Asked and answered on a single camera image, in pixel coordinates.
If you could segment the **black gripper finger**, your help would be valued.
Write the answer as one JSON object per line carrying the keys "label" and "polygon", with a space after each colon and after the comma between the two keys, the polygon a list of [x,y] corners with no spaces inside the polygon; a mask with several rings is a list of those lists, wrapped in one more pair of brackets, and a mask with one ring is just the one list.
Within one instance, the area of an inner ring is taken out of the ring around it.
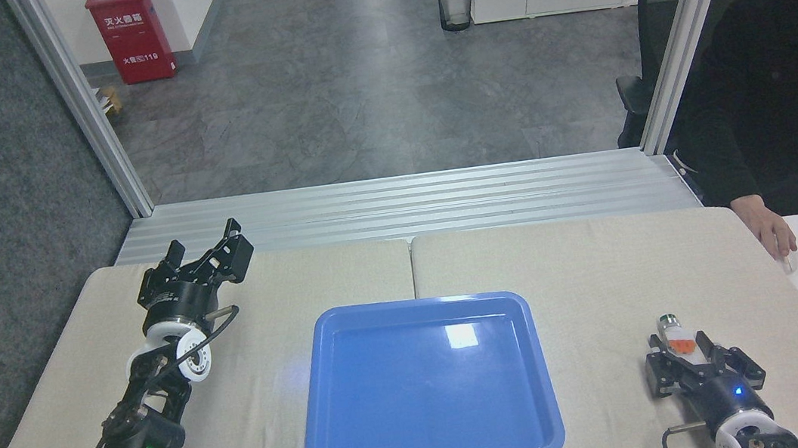
{"label": "black gripper finger", "polygon": [[710,377],[727,375],[730,373],[738,374],[754,390],[761,389],[766,380],[766,372],[760,365],[755,363],[749,355],[740,348],[722,347],[710,339],[706,333],[697,332],[697,347],[707,360],[705,364],[705,374]]}
{"label": "black gripper finger", "polygon": [[226,221],[224,235],[217,246],[182,267],[184,282],[217,287],[224,281],[240,284],[253,256],[253,245],[241,233],[235,218]]}
{"label": "black gripper finger", "polygon": [[645,357],[648,385],[653,397],[664,399],[685,391],[697,379],[694,364],[676,356],[672,351],[654,349]]}
{"label": "black gripper finger", "polygon": [[138,302],[151,301],[157,293],[157,289],[161,289],[169,281],[178,279],[184,253],[186,253],[185,246],[179,241],[172,240],[169,243],[168,252],[160,263],[144,272],[137,298]]}

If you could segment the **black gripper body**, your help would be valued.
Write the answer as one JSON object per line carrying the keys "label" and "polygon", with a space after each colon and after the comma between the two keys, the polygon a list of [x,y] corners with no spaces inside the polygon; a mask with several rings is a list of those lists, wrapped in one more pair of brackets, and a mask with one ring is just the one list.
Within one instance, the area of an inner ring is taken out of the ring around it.
{"label": "black gripper body", "polygon": [[765,401],[738,373],[708,378],[702,384],[685,388],[683,394],[694,412],[705,421],[710,436],[715,436],[729,417],[745,411],[756,410],[769,419],[774,418]]}
{"label": "black gripper body", "polygon": [[141,306],[147,311],[144,334],[157,323],[192,323],[197,328],[213,326],[206,319],[218,309],[219,284],[197,284],[181,280],[167,281],[159,287],[144,287]]}

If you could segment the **person's hand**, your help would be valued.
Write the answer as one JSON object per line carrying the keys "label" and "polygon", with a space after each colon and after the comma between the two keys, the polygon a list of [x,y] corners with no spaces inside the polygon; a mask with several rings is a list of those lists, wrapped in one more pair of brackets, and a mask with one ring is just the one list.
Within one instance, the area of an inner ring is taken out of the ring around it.
{"label": "person's hand", "polygon": [[792,228],[778,213],[766,206],[760,194],[734,199],[728,207],[742,220],[757,242],[777,261],[798,250]]}

